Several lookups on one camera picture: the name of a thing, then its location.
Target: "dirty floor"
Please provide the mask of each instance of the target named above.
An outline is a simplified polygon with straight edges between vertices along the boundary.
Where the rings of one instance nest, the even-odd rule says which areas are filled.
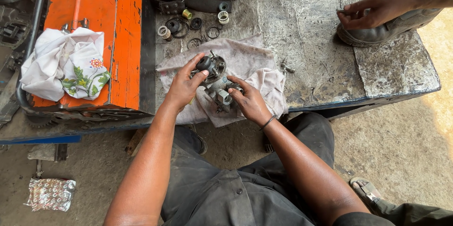
[[[345,181],[372,180],[393,203],[415,202],[453,210],[453,9],[444,9],[419,30],[439,73],[442,90],[409,101],[332,122],[335,170]],[[205,158],[220,168],[236,168],[265,156],[258,127],[248,121],[215,129],[196,125],[208,143]],[[31,212],[28,182],[36,162],[31,145],[14,145],[0,154],[0,226],[101,225],[116,188],[132,159],[124,147],[133,131],[84,136],[70,144],[61,163],[44,162],[44,178],[76,181],[68,212]]]

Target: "toolbox handle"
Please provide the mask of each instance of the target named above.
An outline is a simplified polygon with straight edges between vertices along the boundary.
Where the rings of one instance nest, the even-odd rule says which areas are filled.
[[[34,4],[33,15],[31,18],[29,43],[27,44],[27,46],[25,48],[25,53],[24,53],[22,62],[25,62],[30,57],[31,53],[33,52],[33,48],[36,43],[36,37],[38,36],[38,32],[39,32],[39,21],[41,19],[43,7],[44,7],[44,0],[36,0],[36,2]],[[19,77],[17,78],[17,84],[16,84],[16,98],[20,104],[20,107],[22,107],[22,109],[27,114],[42,115],[42,116],[48,115],[50,112],[36,111],[37,108],[30,105],[30,103],[27,100],[27,94],[26,94],[25,90],[22,89],[22,83],[20,82],[21,78],[22,78],[22,69],[19,68]]]

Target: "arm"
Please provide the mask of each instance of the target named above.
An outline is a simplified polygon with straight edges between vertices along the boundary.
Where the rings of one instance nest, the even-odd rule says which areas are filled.
[[[196,55],[173,78],[142,146],[126,172],[107,215],[105,226],[157,225],[170,179],[170,159],[176,116],[193,97],[207,71],[192,79],[190,71],[204,56]]]
[[[362,0],[337,12],[347,30],[375,28],[408,11],[415,9],[453,7],[453,0]]]
[[[259,91],[239,78],[228,78],[245,91],[242,95],[237,90],[228,90],[242,113],[262,127],[272,114]],[[273,119],[264,132],[291,181],[324,224],[332,225],[338,217],[350,212],[369,213],[354,190],[277,120]]]

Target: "metal workbench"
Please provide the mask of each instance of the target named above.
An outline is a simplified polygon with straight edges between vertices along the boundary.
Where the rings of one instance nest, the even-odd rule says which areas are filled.
[[[296,69],[287,75],[285,95],[290,111],[316,111],[339,118],[371,108],[422,96],[440,89],[439,77],[416,31],[372,48],[344,44],[336,35],[336,8],[358,0],[235,0],[230,22],[219,37],[240,39],[262,33],[277,65],[286,58]],[[187,49],[187,42],[217,25],[216,15],[193,11],[204,20],[201,30],[168,43],[156,38],[156,63]],[[156,22],[170,17],[158,14]],[[156,73],[156,104],[164,99]],[[152,118],[71,129],[60,125],[35,129],[19,110],[0,129],[3,143],[36,138],[144,128]]]

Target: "leather boot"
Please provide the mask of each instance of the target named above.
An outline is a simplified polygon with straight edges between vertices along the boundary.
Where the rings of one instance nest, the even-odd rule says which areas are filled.
[[[341,40],[352,46],[375,46],[387,42],[402,32],[427,25],[441,10],[439,8],[412,10],[381,26],[365,30],[345,30],[340,23],[337,26],[337,34]]]

